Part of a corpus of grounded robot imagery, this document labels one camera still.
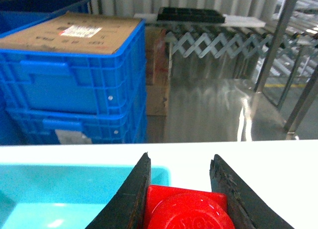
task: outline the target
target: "cardboard box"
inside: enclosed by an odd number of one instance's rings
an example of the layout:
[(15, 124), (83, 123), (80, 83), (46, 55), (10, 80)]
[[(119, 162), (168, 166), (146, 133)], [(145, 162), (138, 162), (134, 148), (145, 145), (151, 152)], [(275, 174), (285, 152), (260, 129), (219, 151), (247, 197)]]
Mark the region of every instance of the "cardboard box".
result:
[(146, 27), (146, 59), (146, 83), (147, 85), (153, 85), (157, 73), (168, 71), (164, 29)]
[(136, 18), (66, 13), (0, 39), (0, 48), (113, 54), (140, 21)]
[(153, 85), (147, 85), (147, 115), (166, 116), (170, 85), (168, 74), (159, 72)]

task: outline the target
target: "red object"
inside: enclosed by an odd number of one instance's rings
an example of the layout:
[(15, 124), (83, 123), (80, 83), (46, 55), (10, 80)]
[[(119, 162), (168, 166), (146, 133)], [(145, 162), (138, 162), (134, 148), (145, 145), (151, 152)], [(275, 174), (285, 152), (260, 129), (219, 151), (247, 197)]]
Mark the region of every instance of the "red object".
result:
[(182, 188), (150, 185), (144, 229), (235, 229), (227, 197)]

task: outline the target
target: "sticker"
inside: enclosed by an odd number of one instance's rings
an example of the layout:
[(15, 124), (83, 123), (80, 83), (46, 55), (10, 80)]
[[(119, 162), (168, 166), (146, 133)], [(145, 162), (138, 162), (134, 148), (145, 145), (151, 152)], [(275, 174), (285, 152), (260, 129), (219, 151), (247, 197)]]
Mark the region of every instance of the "sticker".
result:
[(90, 145), (92, 141), (79, 131), (55, 130), (55, 134), (62, 145)]
[(101, 28), (72, 25), (70, 28), (67, 28), (66, 30), (63, 30), (62, 32), (60, 32), (59, 35), (79, 37), (79, 38), (91, 38), (99, 30), (101, 30)]

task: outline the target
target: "cardboard lid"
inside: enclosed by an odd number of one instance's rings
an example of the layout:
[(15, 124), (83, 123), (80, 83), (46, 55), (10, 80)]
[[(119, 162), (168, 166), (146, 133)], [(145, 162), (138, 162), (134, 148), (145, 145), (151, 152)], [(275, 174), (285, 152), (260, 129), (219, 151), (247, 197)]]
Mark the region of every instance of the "cardboard lid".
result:
[(141, 19), (66, 13), (0, 39), (0, 48), (59, 53), (113, 54)]

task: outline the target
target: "blue plastic crate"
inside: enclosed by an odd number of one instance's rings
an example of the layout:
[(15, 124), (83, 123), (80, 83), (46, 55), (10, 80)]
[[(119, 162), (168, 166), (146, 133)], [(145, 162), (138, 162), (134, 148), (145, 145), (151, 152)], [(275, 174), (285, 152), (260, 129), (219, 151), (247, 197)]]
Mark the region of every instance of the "blue plastic crate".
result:
[[(132, 168), (0, 164), (0, 228), (84, 229), (116, 194)], [(169, 170), (152, 166), (151, 184), (170, 186)]]
[(142, 20), (111, 55), (0, 49), (0, 87), (9, 108), (120, 115), (145, 65)]
[(0, 38), (48, 20), (42, 13), (0, 11)]
[(139, 81), (134, 101), (120, 116), (97, 116), (7, 108), (31, 145), (59, 144), (55, 130), (82, 132), (93, 144), (134, 143), (140, 140), (146, 116), (145, 78)]
[(23, 144), (23, 134), (5, 111), (5, 101), (0, 90), (0, 146)]
[(0, 2), (0, 11), (34, 12), (57, 17), (67, 11), (88, 13), (88, 2), (89, 0), (5, 0)]

